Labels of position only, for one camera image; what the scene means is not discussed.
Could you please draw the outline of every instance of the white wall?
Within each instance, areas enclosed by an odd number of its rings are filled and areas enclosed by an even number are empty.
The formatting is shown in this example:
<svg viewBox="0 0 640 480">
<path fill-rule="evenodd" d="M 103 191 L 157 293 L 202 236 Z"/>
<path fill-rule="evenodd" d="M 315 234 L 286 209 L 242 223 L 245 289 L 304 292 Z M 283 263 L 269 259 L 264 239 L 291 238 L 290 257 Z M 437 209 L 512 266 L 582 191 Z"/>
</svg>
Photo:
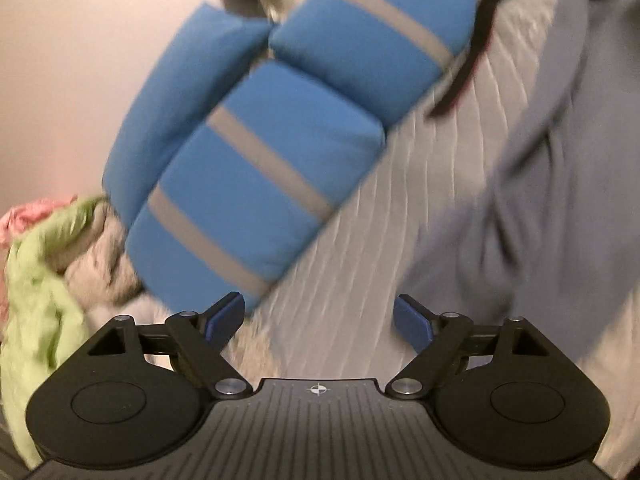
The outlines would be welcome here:
<svg viewBox="0 0 640 480">
<path fill-rule="evenodd" d="M 127 109 L 201 1 L 0 0 L 0 216 L 100 191 Z"/>
</svg>

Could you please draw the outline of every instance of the gray stripe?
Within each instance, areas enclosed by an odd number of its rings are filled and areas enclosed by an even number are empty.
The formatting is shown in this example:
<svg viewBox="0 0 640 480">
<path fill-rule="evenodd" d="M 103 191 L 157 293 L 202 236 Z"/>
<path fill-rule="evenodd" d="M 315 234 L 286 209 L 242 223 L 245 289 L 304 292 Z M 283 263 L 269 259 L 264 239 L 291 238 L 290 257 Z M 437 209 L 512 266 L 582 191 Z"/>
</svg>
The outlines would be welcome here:
<svg viewBox="0 0 640 480">
<path fill-rule="evenodd" d="M 453 60 L 453 54 L 428 28 L 407 16 L 402 10 L 385 0 L 344 0 L 373 14 L 377 19 L 393 28 L 411 41 L 442 69 Z"/>
<path fill-rule="evenodd" d="M 248 270 L 200 231 L 164 194 L 159 185 L 149 196 L 148 205 L 162 227 L 223 280 L 256 298 L 263 297 L 270 289 L 271 283 Z"/>
<path fill-rule="evenodd" d="M 324 223 L 334 208 L 286 160 L 281 158 L 226 108 L 218 106 L 207 124 L 282 192 Z"/>
</svg>

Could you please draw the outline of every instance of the metal screw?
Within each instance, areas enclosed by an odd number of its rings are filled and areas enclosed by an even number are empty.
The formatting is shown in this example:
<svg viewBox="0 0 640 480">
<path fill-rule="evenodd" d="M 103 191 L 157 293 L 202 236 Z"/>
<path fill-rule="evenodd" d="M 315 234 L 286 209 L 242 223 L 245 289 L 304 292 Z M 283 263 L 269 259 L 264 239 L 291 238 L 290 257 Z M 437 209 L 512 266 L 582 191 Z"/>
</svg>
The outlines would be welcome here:
<svg viewBox="0 0 640 480">
<path fill-rule="evenodd" d="M 236 395 L 246 390 L 246 383 L 242 379 L 222 379 L 216 383 L 216 390 L 223 395 Z"/>
<path fill-rule="evenodd" d="M 416 394 L 422 389 L 422 383 L 415 379 L 405 377 L 402 379 L 396 379 L 391 383 L 391 389 L 396 394 L 411 395 Z"/>
</svg>

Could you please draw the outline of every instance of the green cloth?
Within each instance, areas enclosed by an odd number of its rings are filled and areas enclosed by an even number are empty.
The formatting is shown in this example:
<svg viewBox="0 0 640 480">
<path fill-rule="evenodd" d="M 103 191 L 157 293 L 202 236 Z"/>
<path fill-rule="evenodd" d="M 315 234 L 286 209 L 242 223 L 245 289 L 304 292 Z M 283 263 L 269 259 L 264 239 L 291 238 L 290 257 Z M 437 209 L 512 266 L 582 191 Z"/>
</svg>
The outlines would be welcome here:
<svg viewBox="0 0 640 480">
<path fill-rule="evenodd" d="M 2 402 L 15 447 L 30 468 L 42 460 L 27 430 L 27 403 L 88 336 L 84 313 L 62 277 L 47 267 L 46 256 L 71 243 L 91 223 L 100 200 L 84 200 L 53 213 L 14 242 L 6 263 L 9 321 L 0 349 Z"/>
</svg>

